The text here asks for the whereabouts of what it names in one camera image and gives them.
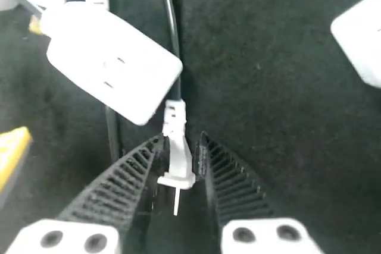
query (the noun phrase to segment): white power strip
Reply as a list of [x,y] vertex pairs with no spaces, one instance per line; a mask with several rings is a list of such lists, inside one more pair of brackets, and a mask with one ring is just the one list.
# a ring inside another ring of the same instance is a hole
[[381,0],[362,0],[337,17],[331,32],[362,80],[381,87]]
[[50,63],[90,95],[144,125],[182,71],[182,62],[116,15],[87,2],[68,2],[42,14],[52,38]]

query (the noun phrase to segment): white plug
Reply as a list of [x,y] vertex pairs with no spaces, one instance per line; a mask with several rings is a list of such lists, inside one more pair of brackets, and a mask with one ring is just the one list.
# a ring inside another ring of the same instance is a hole
[[185,102],[167,100],[164,110],[163,135],[170,144],[169,170],[159,177],[158,184],[176,189],[173,214],[179,211],[180,190],[190,189],[196,182],[192,172],[192,154],[185,139]]
[[155,114],[182,71],[176,56],[107,10],[87,2],[46,9],[50,63],[137,125]]

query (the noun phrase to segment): black carpet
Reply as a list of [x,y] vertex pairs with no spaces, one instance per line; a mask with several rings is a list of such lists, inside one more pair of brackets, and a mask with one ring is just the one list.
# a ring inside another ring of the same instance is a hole
[[[381,92],[360,80],[329,30],[357,1],[176,0],[192,146],[206,130],[233,149],[326,253],[381,251]],[[113,0],[113,10],[170,46],[163,0]],[[0,212],[0,250],[109,163],[103,105],[49,65],[46,39],[27,22],[20,8],[0,13],[0,128],[27,125],[35,138]],[[145,127],[121,120],[124,149],[157,134],[162,113]],[[172,232],[157,225],[162,247],[151,253],[202,251],[176,221]]]

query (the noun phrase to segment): yellow object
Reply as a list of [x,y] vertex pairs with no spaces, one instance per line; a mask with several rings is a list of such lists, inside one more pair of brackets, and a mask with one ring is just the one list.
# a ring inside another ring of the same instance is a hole
[[43,33],[40,30],[40,19],[38,19],[34,15],[32,15],[32,17],[30,18],[29,31],[37,35],[43,35]]
[[26,127],[0,134],[0,192],[22,161],[31,140]]

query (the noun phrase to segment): screw hole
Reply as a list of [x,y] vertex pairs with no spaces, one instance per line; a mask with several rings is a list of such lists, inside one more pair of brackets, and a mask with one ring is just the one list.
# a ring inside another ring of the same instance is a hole
[[87,253],[99,253],[105,249],[107,238],[103,234],[91,235],[85,242],[85,250]]
[[52,248],[57,246],[63,237],[62,231],[50,231],[46,233],[41,239],[41,246],[43,248]]
[[255,241],[255,235],[250,229],[239,227],[233,232],[233,239],[237,242],[252,243]]
[[290,225],[282,225],[277,228],[276,232],[283,240],[298,241],[301,239],[299,231]]

